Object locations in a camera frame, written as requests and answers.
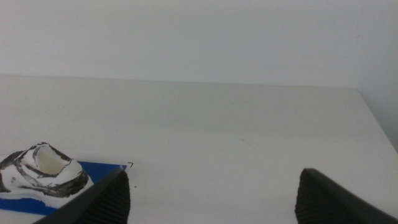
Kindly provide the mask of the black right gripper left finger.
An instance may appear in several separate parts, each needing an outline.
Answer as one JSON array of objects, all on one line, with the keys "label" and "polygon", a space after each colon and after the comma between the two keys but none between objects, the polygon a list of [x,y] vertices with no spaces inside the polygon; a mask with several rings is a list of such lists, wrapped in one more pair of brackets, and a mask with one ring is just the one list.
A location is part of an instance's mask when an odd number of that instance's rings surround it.
[{"label": "black right gripper left finger", "polygon": [[35,224],[127,224],[130,209],[129,179],[120,167]]}]

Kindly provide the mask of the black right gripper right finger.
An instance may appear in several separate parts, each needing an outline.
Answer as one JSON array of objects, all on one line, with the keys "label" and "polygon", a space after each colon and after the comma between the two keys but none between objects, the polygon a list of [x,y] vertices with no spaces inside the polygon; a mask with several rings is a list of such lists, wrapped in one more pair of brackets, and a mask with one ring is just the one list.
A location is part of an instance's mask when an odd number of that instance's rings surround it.
[{"label": "black right gripper right finger", "polygon": [[300,174],[295,216],[299,224],[397,224],[396,218],[312,168]]}]

